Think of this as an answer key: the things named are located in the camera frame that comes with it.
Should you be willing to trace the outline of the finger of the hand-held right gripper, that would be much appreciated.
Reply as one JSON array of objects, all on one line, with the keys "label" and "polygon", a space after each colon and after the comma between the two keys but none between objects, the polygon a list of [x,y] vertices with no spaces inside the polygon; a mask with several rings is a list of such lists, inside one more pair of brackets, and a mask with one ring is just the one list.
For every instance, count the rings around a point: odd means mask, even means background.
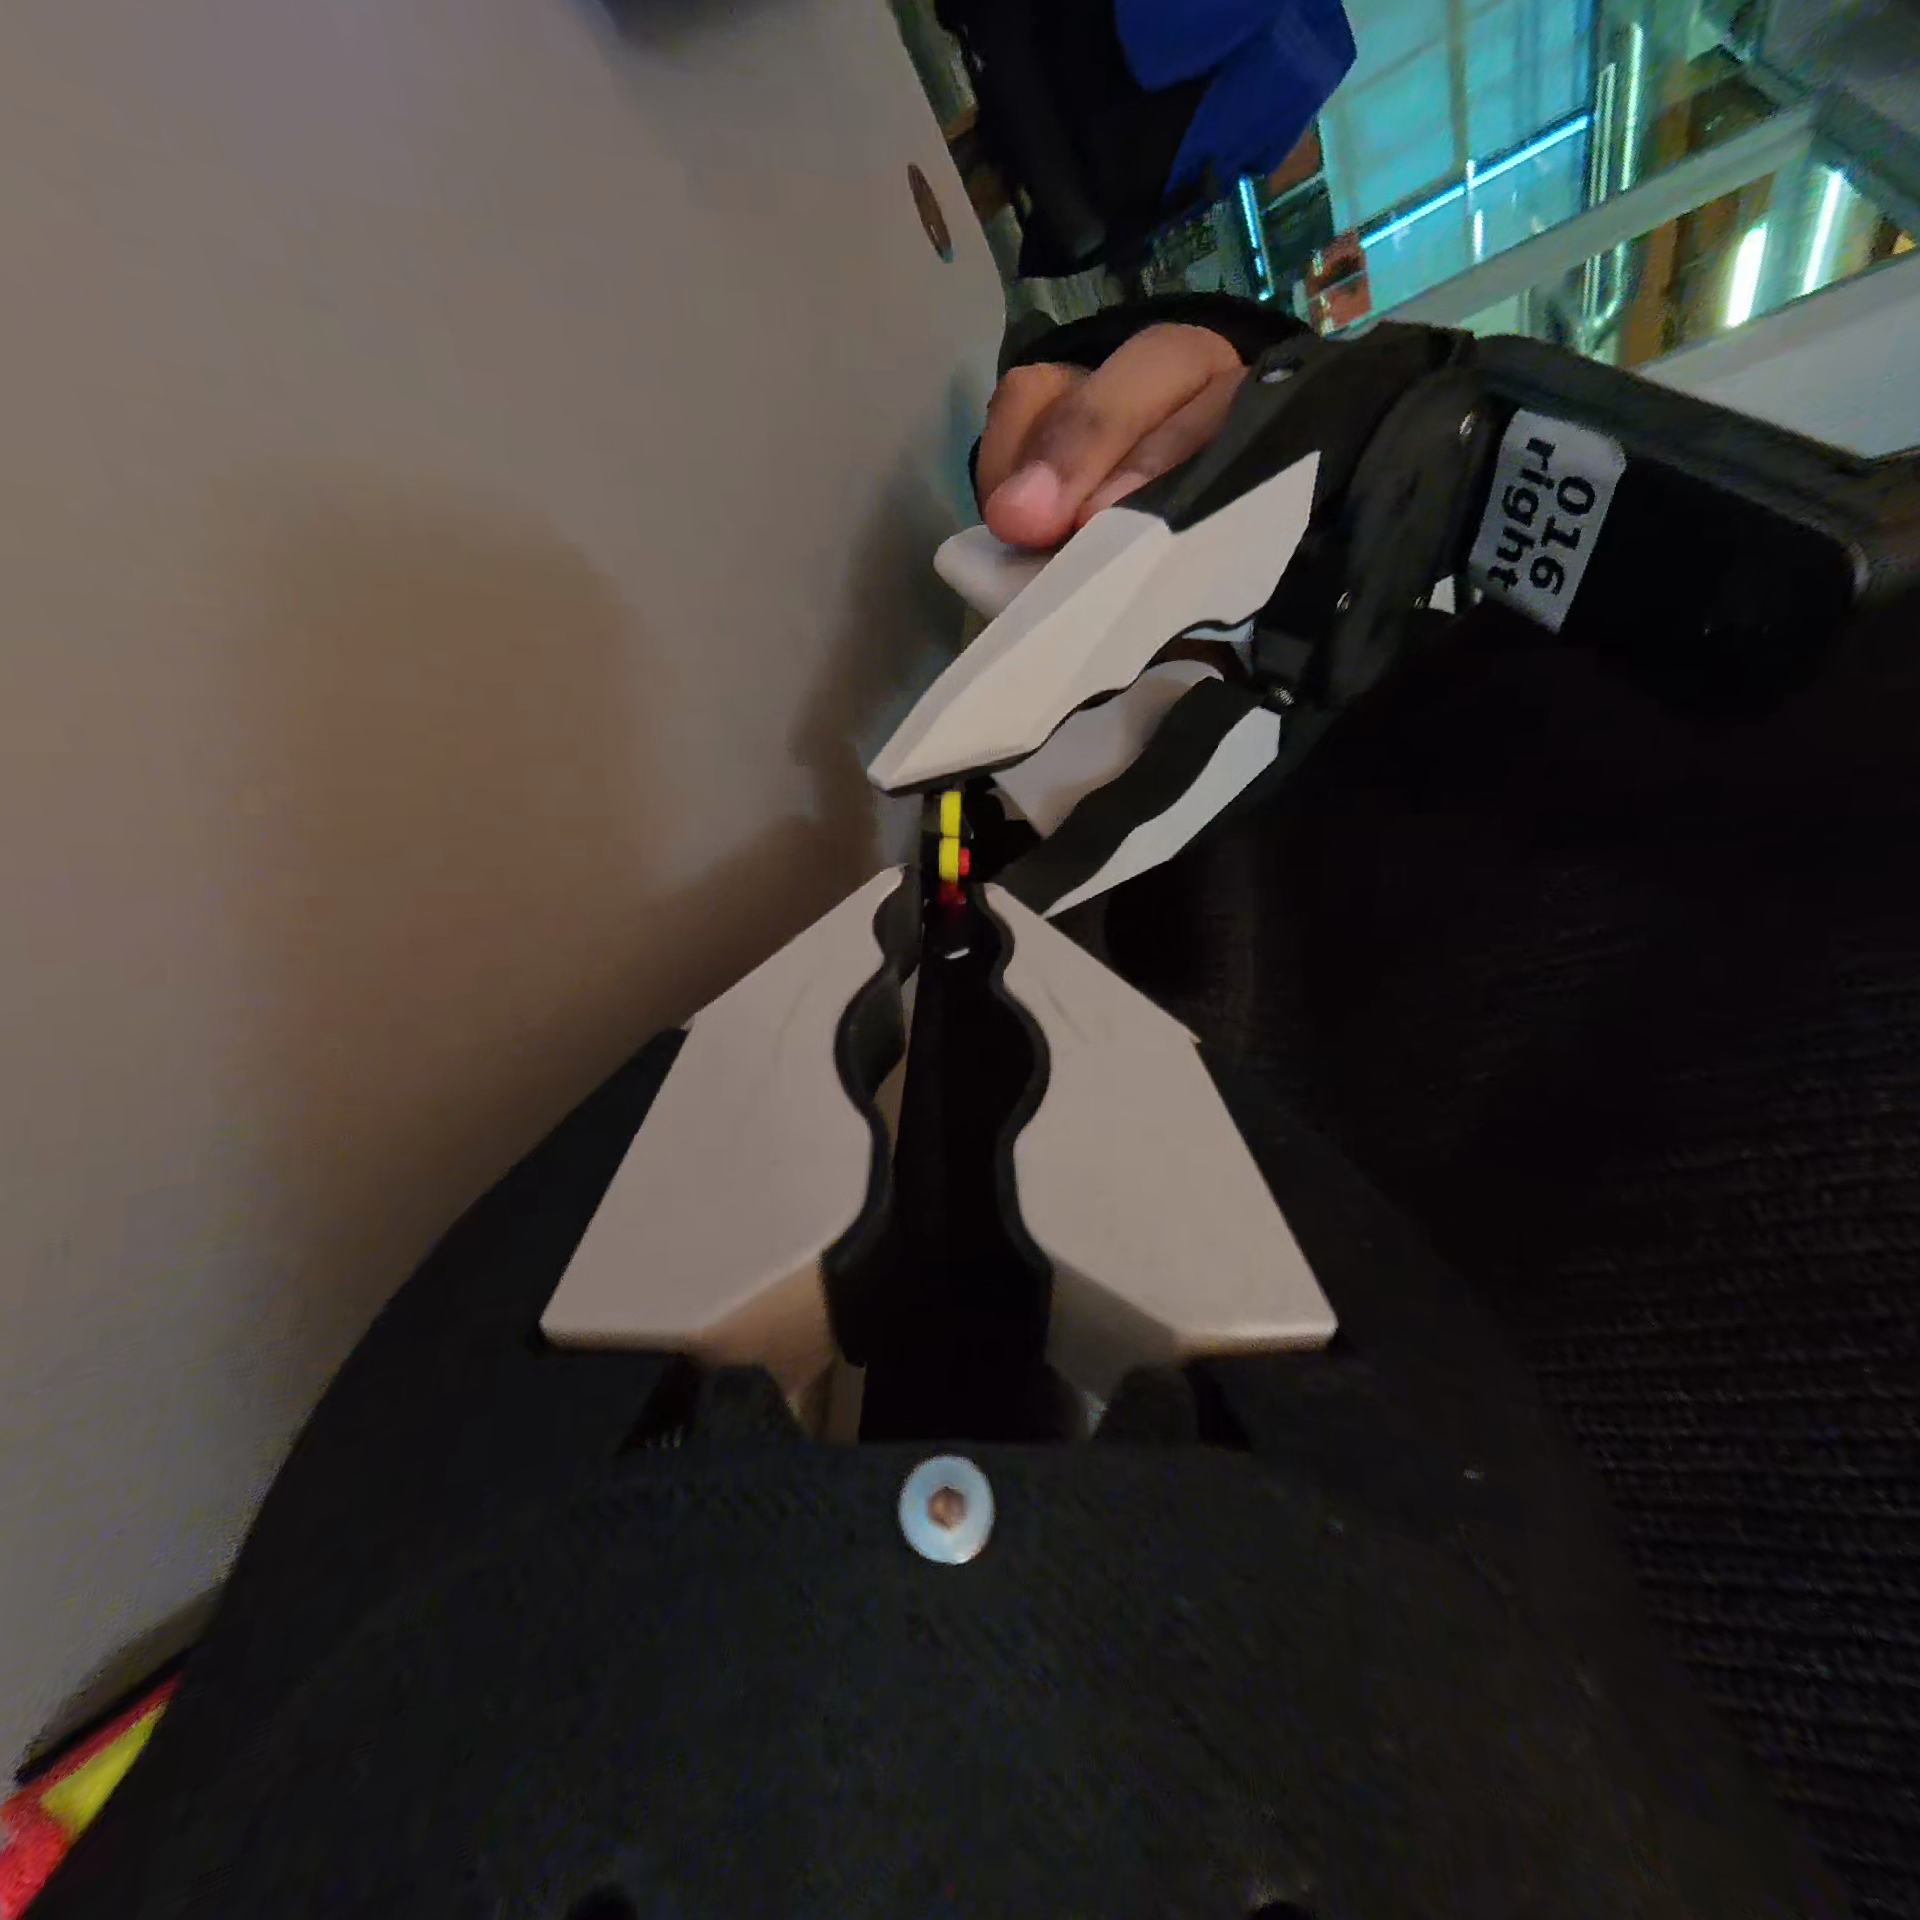
[{"label": "finger of the hand-held right gripper", "polygon": [[898,796],[1024,759],[1179,635],[1250,621],[1305,535],[1318,467],[1312,449],[1183,530],[1145,508],[1097,512],[940,671],[867,782]]},{"label": "finger of the hand-held right gripper", "polygon": [[991,782],[1033,841],[993,881],[1056,918],[1168,864],[1277,762],[1284,712],[1218,671],[1145,671]]}]

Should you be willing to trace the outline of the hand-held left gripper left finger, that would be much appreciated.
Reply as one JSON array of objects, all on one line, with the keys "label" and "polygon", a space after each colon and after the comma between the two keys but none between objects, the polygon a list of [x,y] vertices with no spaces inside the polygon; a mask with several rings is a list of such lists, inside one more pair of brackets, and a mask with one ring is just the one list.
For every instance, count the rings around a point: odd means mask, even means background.
[{"label": "hand-held left gripper left finger", "polygon": [[556,1347],[758,1368],[806,1426],[830,1264],[882,1223],[920,876],[882,867],[700,1008],[540,1316]]}]

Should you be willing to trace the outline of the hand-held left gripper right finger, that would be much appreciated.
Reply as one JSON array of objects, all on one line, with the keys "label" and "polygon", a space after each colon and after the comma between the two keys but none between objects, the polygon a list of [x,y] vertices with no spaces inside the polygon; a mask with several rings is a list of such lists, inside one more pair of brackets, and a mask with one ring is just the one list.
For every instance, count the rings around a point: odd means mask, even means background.
[{"label": "hand-held left gripper right finger", "polygon": [[1123,1380],[1319,1354],[1338,1316],[1194,1032],[1001,884],[966,888],[959,1098],[1019,1355],[1091,1427]]}]

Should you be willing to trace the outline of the red black yellow lego strip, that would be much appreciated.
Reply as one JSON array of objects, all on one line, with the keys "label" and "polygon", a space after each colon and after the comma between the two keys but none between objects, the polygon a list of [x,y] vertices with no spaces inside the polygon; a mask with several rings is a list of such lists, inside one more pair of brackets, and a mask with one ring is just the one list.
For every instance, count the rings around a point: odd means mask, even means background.
[{"label": "red black yellow lego strip", "polygon": [[977,944],[973,827],[964,784],[940,786],[923,804],[921,950],[925,968],[962,961]]}]

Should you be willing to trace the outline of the person's right forearm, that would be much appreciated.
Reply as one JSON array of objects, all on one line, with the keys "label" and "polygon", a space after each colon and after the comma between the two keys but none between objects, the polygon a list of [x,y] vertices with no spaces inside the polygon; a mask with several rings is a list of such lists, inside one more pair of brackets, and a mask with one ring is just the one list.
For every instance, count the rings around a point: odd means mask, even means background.
[{"label": "person's right forearm", "polygon": [[1230,292],[1182,292],[1151,299],[1110,304],[1081,317],[1058,322],[1043,311],[1009,319],[997,348],[995,371],[1064,365],[1093,371],[1118,348],[1154,326],[1190,326],[1218,335],[1242,365],[1273,348],[1316,337],[1314,327],[1273,299]]}]

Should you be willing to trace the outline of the person's right hand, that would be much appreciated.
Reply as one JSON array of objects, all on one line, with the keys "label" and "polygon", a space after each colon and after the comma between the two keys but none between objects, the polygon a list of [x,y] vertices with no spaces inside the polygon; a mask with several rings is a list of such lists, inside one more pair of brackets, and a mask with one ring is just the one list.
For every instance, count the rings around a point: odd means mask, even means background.
[{"label": "person's right hand", "polygon": [[985,530],[1047,551],[1093,516],[1201,451],[1245,378],[1230,341],[1154,324],[1096,367],[1016,365],[988,399],[972,463]]}]

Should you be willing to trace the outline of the red yellow printed box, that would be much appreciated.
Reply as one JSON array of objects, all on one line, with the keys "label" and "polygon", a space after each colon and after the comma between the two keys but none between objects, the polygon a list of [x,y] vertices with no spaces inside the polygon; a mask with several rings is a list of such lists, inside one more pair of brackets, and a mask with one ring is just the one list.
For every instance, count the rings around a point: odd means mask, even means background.
[{"label": "red yellow printed box", "polygon": [[2,1801],[2,1915],[19,1918],[143,1752],[180,1687],[176,1674],[132,1695],[36,1762]]}]

